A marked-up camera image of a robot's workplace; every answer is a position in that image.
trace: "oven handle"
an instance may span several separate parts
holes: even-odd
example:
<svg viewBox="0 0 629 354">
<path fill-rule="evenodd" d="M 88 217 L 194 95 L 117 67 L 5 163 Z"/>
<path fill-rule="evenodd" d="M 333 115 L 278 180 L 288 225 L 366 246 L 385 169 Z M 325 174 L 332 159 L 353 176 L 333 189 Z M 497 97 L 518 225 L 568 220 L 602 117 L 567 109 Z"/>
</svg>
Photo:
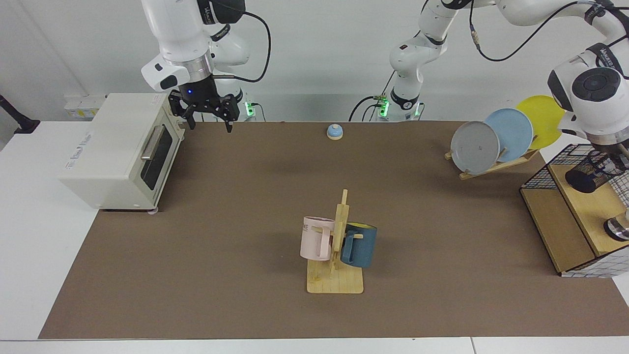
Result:
<svg viewBox="0 0 629 354">
<path fill-rule="evenodd" d="M 155 157 L 155 153 L 157 152 L 157 147 L 159 146 L 159 141 L 162 140 L 162 136 L 166 131 L 166 127 L 163 125 L 159 125 L 153 128 L 153 133 L 151 137 L 148 138 L 147 146 L 144 148 L 142 152 L 141 159 L 144 161 L 150 161 Z"/>
</svg>

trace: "yellow plate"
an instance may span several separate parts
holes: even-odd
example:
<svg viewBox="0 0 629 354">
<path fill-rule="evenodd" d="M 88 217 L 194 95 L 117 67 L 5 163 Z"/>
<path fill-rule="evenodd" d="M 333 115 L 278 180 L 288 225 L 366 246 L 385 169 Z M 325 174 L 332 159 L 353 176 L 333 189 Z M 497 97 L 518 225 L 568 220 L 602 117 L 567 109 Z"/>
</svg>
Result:
<svg viewBox="0 0 629 354">
<path fill-rule="evenodd" d="M 554 143 L 561 136 L 557 129 L 565 111 L 550 96 L 533 96 L 520 102 L 516 109 L 528 116 L 536 136 L 531 149 L 541 149 Z"/>
</svg>

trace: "mug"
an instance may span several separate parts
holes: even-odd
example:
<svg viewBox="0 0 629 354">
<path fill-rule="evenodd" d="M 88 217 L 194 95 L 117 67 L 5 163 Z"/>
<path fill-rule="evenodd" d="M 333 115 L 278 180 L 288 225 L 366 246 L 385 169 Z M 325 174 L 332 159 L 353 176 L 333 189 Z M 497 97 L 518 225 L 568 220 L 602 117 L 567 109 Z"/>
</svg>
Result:
<svg viewBox="0 0 629 354">
<path fill-rule="evenodd" d="M 358 222 L 348 222 L 345 232 L 341 261 L 346 265 L 368 268 L 374 255 L 377 228 Z"/>
<path fill-rule="evenodd" d="M 307 260 L 329 261 L 332 255 L 330 233 L 333 230 L 334 220 L 323 217 L 305 217 L 299 254 Z"/>
</svg>

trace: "plate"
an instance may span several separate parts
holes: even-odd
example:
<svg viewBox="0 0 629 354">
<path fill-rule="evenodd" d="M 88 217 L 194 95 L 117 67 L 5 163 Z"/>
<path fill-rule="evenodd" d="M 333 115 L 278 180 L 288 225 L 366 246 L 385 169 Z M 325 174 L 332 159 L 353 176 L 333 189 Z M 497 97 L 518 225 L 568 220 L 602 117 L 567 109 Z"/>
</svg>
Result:
<svg viewBox="0 0 629 354">
<path fill-rule="evenodd" d="M 516 106 L 533 124 L 535 141 L 531 149 L 543 149 L 557 141 L 561 132 L 557 128 L 565 111 L 550 96 L 533 96 Z"/>
<path fill-rule="evenodd" d="M 531 147 L 533 125 L 528 117 L 515 108 L 503 108 L 490 114 L 485 123 L 498 135 L 500 149 L 506 149 L 498 157 L 499 163 L 517 160 Z"/>
<path fill-rule="evenodd" d="M 452 161 L 468 174 L 482 174 L 498 160 L 500 141 L 484 122 L 467 122 L 457 129 L 450 145 Z"/>
</svg>

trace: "white table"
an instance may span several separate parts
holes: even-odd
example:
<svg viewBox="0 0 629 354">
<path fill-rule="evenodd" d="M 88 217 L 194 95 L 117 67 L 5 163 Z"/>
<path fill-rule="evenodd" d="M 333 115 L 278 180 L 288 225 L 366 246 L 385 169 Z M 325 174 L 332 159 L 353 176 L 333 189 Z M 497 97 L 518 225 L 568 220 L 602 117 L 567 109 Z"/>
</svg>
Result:
<svg viewBox="0 0 629 354">
<path fill-rule="evenodd" d="M 37 341 L 96 216 L 56 179 L 89 123 L 42 122 L 0 151 L 0 353 L 626 353 L 621 338 Z M 548 159 L 570 142 L 543 151 Z M 629 275 L 615 279 L 629 299 Z"/>
</svg>

